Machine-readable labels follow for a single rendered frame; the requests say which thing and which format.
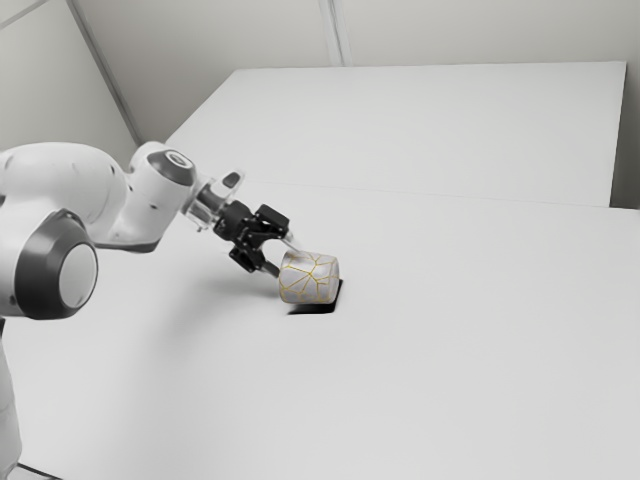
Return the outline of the grey mug with gold cracks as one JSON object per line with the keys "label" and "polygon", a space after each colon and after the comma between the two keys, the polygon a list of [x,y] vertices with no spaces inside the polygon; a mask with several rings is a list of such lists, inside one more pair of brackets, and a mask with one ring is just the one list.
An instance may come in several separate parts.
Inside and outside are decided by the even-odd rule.
{"label": "grey mug with gold cracks", "polygon": [[339,288],[339,261],[331,255],[289,250],[282,259],[278,282],[285,303],[331,304]]}

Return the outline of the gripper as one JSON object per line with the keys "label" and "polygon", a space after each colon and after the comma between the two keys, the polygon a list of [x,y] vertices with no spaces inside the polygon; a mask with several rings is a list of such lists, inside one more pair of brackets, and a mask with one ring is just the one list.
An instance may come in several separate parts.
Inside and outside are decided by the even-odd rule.
{"label": "gripper", "polygon": [[264,255],[267,240],[280,240],[292,250],[302,250],[290,230],[289,218],[266,204],[252,213],[244,203],[233,201],[223,209],[213,232],[233,244],[229,257],[249,273],[279,276],[280,268]]}

